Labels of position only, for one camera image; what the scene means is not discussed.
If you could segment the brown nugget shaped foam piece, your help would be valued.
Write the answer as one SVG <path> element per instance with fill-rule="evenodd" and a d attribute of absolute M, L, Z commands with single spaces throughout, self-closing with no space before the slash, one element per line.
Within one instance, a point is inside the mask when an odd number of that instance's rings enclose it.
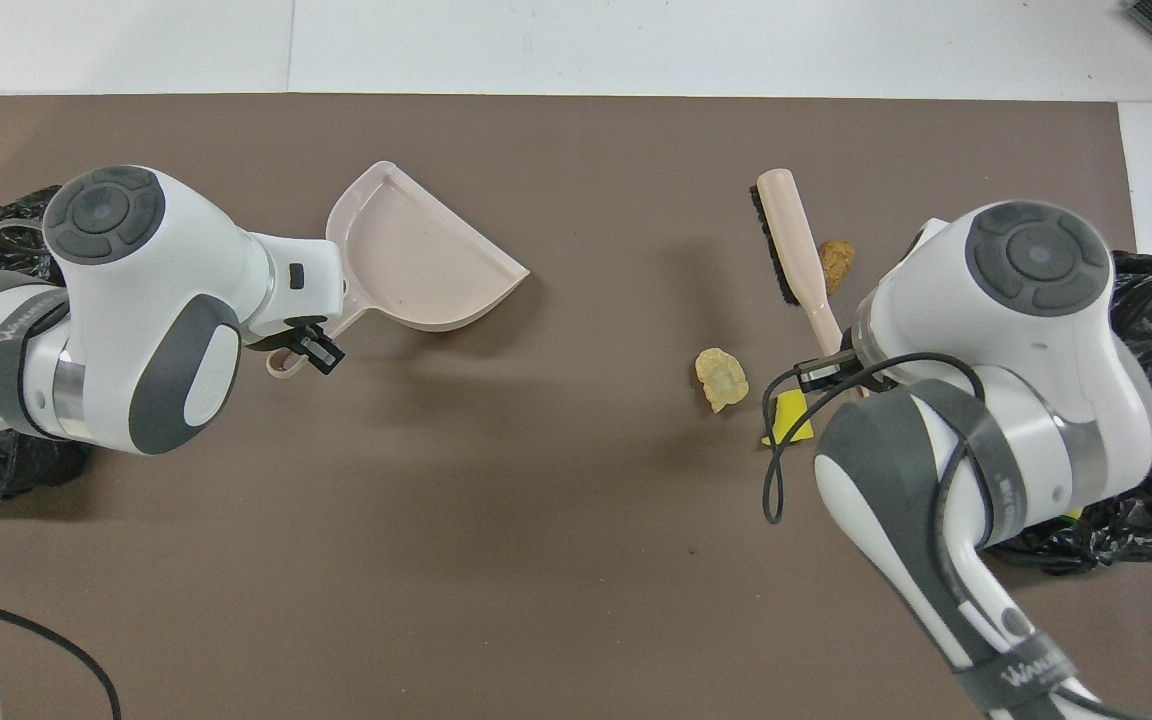
<path fill-rule="evenodd" d="M 851 242 L 846 240 L 829 240 L 817 249 L 820 270 L 823 270 L 826 293 L 832 296 L 838 291 L 838 287 L 844 283 L 846 275 L 850 273 L 855 263 L 856 250 Z"/>

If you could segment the pale cream foam piece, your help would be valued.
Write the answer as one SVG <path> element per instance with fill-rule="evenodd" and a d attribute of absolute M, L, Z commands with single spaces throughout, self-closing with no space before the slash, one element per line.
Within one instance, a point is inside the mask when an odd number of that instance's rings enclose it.
<path fill-rule="evenodd" d="M 704 348 L 695 357 L 694 370 L 712 414 L 721 414 L 723 407 L 738 404 L 748 397 L 745 370 L 722 348 Z"/>

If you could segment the brown table mat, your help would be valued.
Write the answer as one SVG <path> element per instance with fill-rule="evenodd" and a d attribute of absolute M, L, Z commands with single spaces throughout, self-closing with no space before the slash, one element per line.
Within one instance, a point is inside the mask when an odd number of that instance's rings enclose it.
<path fill-rule="evenodd" d="M 852 313 L 929 218 L 1071 209 L 1134 247 L 1115 105 L 649 97 L 0 97 L 0 202 L 105 165 L 316 237 L 391 160 L 530 270 L 479 323 L 367 314 L 333 374 L 247 354 L 159 457 L 0 503 L 0 607 L 86 647 L 126 720 L 980 720 L 785 456 L 817 342 L 748 194 L 799 182 Z M 740 361 L 712 414 L 694 361 Z"/>

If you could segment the beige hand brush black bristles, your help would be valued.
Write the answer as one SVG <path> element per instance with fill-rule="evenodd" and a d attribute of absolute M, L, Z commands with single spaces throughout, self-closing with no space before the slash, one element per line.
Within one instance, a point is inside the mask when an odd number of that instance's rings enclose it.
<path fill-rule="evenodd" d="M 812 329 L 819 355 L 844 351 L 844 331 L 829 305 L 826 273 L 791 170 L 764 170 L 750 188 L 782 300 L 797 306 Z"/>

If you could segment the yellow sponge with green layer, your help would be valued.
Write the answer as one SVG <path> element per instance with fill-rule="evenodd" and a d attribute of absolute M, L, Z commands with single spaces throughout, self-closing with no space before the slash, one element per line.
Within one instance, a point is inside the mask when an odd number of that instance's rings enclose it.
<path fill-rule="evenodd" d="M 806 418 L 808 409 L 809 406 L 804 392 L 801 392 L 799 389 L 788 389 L 778 393 L 776 397 L 774 397 L 774 401 L 772 402 L 772 430 L 774 433 L 774 441 L 776 441 L 776 444 L 783 444 L 786 441 L 788 430 L 794 429 L 795 424 L 799 423 L 799 420 L 803 420 L 803 423 L 801 423 L 799 427 L 797 427 L 794 434 L 791 434 L 791 444 L 805 441 L 805 439 L 812 439 L 814 437 L 812 420 Z"/>

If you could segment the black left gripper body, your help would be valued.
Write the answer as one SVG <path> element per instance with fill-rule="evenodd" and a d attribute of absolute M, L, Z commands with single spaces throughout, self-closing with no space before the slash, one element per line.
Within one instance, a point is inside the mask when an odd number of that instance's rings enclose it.
<path fill-rule="evenodd" d="M 321 318 L 287 318 L 287 328 L 270 338 L 248 342 L 248 348 L 259 353 L 271 353 L 279 348 L 289 348 L 294 354 L 302 354 L 306 343 L 316 343 L 321 334 Z"/>

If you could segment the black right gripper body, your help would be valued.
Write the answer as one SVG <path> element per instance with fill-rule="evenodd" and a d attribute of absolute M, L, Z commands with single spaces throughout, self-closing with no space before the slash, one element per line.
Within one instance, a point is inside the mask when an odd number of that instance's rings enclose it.
<path fill-rule="evenodd" d="M 864 389 L 867 393 L 881 393 L 899 387 L 899 382 L 890 378 L 887 370 L 872 370 L 876 361 L 869 361 L 861 356 L 851 340 L 842 341 L 841 350 L 847 355 L 847 359 L 841 365 L 844 378 L 861 376 L 858 389 Z"/>

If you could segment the beige plastic dustpan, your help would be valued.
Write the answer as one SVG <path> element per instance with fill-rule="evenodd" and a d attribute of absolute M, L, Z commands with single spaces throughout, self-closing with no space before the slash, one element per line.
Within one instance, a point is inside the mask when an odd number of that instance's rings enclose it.
<path fill-rule="evenodd" d="M 415 331 L 456 331 L 488 313 L 529 275 L 392 161 L 372 164 L 335 200 L 323 240 L 264 236 L 260 242 L 276 273 L 266 314 L 282 323 L 321 318 L 338 346 L 367 313 Z M 303 366 L 312 365 L 289 348 L 271 351 L 266 361 L 276 378 Z"/>

